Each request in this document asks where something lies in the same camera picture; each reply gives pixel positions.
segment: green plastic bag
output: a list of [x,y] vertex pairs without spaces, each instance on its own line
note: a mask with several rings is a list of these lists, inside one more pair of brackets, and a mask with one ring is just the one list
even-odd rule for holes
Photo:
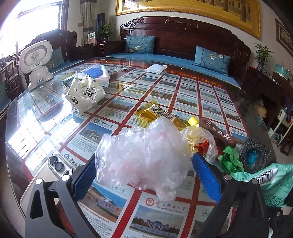
[[218,156],[218,161],[225,173],[235,173],[243,171],[243,164],[239,161],[237,150],[227,146],[223,150],[224,154]]
[[285,198],[293,188],[293,164],[275,164],[254,173],[231,173],[235,180],[249,182],[256,178],[260,183],[265,203],[270,207],[285,207]]

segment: yellow bottle cap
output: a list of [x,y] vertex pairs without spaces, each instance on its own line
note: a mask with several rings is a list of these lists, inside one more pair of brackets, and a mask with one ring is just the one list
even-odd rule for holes
[[198,124],[198,119],[196,119],[195,117],[191,117],[189,118],[188,123],[191,126],[196,126]]

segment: speaker grille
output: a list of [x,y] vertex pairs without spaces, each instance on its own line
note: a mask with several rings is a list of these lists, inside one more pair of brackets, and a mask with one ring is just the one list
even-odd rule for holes
[[32,53],[32,55],[31,55],[31,58],[32,58],[32,60],[33,61],[37,61],[38,60],[38,58],[39,58],[39,52],[38,51],[35,51],[34,53]]

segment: wall picture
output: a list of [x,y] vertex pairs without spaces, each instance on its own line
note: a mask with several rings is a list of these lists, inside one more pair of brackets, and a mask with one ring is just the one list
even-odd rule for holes
[[256,38],[260,37],[258,0],[117,0],[116,16],[143,11],[197,14],[238,27]]
[[293,57],[293,42],[286,28],[276,19],[276,36],[279,42]]

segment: white shelf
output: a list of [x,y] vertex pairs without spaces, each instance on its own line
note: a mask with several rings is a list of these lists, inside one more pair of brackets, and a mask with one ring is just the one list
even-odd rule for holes
[[286,135],[290,131],[290,129],[291,129],[292,125],[293,125],[293,117],[291,116],[291,122],[290,123],[287,123],[286,117],[287,117],[287,114],[281,108],[280,113],[277,116],[277,118],[279,120],[279,123],[277,124],[277,126],[276,126],[276,128],[274,130],[272,128],[270,128],[269,131],[268,131],[269,137],[271,138],[272,142],[277,143],[277,141],[275,140],[274,136],[275,136],[275,132],[277,131],[277,129],[279,128],[279,126],[281,124],[283,124],[284,126],[287,127],[287,131],[285,132],[284,136],[281,135],[280,143],[282,142],[282,140],[286,137]]

